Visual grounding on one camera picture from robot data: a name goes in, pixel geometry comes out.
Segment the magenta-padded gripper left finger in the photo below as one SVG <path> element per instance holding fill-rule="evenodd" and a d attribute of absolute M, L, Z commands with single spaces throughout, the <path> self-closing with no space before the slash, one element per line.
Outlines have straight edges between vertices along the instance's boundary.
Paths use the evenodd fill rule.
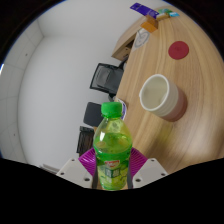
<path fill-rule="evenodd" d="M 97 188 L 97 165 L 95 150 L 91 148 L 78 159 L 71 158 L 58 171 L 57 176 L 78 186 Z"/>

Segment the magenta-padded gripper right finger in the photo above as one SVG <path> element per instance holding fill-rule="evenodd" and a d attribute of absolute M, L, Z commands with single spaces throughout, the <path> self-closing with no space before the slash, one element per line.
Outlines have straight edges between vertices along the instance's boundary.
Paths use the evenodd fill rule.
<path fill-rule="evenodd" d="M 155 158 L 146 158 L 137 149 L 131 149 L 128 171 L 128 188 L 144 187 L 168 173 Z"/>

